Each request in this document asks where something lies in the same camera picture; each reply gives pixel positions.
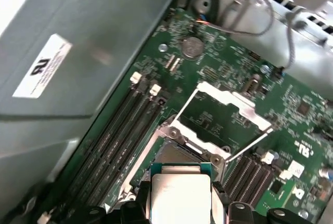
screw hole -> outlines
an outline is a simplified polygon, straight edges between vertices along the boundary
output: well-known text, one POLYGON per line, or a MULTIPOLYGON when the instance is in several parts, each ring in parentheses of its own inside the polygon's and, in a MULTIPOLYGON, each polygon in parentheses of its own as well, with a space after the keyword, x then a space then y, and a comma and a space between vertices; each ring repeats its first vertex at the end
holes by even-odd
POLYGON ((222 150, 225 151, 225 152, 227 152, 227 153, 231 152, 231 148, 229 146, 223 146, 222 150))

surface-mount component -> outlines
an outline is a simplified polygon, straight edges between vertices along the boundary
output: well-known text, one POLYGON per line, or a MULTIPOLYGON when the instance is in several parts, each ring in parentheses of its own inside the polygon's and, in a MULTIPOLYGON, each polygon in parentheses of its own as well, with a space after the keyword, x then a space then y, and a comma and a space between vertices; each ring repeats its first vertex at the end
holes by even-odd
POLYGON ((309 112, 311 106, 309 103, 305 102, 304 100, 301 101, 300 105, 297 108, 297 112, 303 116, 306 116, 309 112))
POLYGON ((196 60, 204 50, 204 43, 197 37, 188 37, 182 42, 182 53, 189 60, 196 60))

capacitor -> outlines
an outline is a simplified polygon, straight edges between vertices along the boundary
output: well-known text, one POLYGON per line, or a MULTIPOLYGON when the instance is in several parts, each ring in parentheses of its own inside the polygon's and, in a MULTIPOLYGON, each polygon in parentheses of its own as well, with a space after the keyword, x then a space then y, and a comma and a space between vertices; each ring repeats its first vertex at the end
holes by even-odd
POLYGON ((320 177, 327 178, 328 180, 333 181, 333 169, 321 168, 318 173, 320 177))

motherboard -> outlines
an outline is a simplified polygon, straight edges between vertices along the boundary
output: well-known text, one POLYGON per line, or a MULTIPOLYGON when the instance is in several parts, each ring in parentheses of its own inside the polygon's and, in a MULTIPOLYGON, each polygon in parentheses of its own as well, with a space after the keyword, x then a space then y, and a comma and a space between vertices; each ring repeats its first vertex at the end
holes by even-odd
POLYGON ((227 161, 216 165, 214 180, 232 201, 248 203, 262 215, 284 207, 316 223, 333 192, 327 176, 333 165, 330 107, 282 68, 171 8, 40 214, 51 213, 56 222, 84 205, 109 210, 122 192, 129 200, 135 197, 140 182, 149 179, 151 163, 215 159, 227 161), (168 124, 186 126, 182 141, 176 132, 155 136, 168 124), (207 150, 219 154, 207 155, 207 150))

silver metal plate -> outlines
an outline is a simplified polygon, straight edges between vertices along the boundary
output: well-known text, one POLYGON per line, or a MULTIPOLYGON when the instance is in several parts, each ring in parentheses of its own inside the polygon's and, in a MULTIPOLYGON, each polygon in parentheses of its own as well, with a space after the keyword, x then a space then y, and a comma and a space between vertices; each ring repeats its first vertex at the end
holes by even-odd
POLYGON ((210 223, 212 200, 208 175, 156 174, 151 184, 152 223, 210 223))

